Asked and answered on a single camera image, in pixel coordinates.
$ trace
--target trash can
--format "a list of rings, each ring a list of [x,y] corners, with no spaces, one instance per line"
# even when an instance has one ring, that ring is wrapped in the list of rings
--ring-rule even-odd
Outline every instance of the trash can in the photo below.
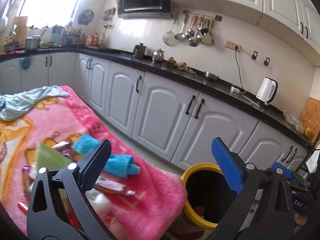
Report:
[[[188,198],[182,214],[169,228],[178,240],[202,239],[204,230],[214,230],[237,193],[231,190],[218,165],[198,163],[181,176]]]

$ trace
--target power outlet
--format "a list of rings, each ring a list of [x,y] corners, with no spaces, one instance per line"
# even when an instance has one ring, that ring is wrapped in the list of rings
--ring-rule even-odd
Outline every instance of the power outlet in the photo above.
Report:
[[[239,44],[236,44],[236,43],[234,43],[232,41],[226,41],[225,46],[227,48],[233,49],[233,50],[236,50],[236,46],[238,46],[238,50],[237,51],[239,51],[239,52],[241,51],[241,48],[242,48]]]

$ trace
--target pink blanket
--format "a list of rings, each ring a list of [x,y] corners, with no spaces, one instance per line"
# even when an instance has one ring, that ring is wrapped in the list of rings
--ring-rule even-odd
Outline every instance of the pink blanket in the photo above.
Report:
[[[0,200],[7,212],[26,233],[26,216],[17,208],[18,201],[25,201],[21,168],[33,162],[37,141],[51,147],[66,139],[76,141],[88,133],[100,141],[108,139],[113,154],[132,155],[141,168],[139,175],[128,179],[108,174],[107,177],[128,185],[136,193],[106,194],[114,205],[104,222],[108,225],[116,216],[130,240],[159,239],[184,206],[187,193],[180,178],[144,161],[111,133],[71,88],[62,88],[71,97],[43,100],[25,116],[0,122]]]

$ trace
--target black power cord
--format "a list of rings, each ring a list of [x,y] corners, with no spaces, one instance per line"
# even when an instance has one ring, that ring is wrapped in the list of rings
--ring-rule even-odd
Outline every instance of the black power cord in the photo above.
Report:
[[[237,60],[237,51],[238,51],[238,48],[239,48],[238,46],[235,47],[235,49],[236,49],[236,62],[237,62],[238,69],[239,69],[239,77],[240,77],[241,88],[243,89],[242,80],[241,80],[241,74],[240,74],[240,66],[239,66],[239,63],[238,63],[238,60]]]

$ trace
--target window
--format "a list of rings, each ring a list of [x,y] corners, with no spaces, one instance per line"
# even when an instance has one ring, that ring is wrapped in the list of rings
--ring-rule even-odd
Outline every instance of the window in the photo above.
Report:
[[[78,0],[25,0],[19,16],[28,16],[27,26],[65,26],[73,18]]]

